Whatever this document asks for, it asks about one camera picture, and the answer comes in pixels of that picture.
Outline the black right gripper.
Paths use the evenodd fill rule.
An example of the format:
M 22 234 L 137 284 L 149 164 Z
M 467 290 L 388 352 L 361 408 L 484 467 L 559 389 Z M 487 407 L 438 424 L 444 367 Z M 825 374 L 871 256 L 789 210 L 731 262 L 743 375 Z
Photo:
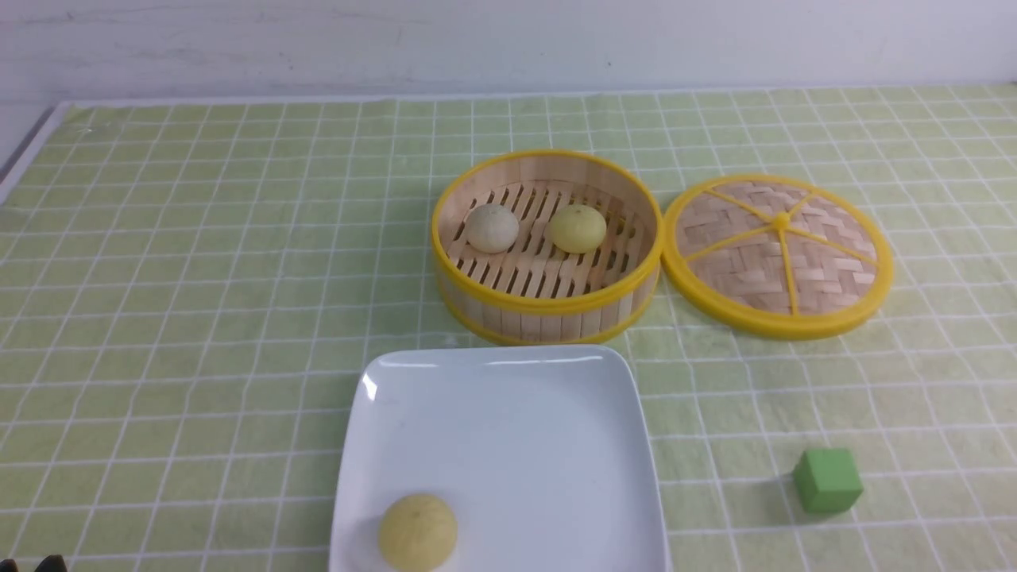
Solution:
M 68 568 L 62 556 L 47 556 L 37 565 L 36 572 L 68 572 Z

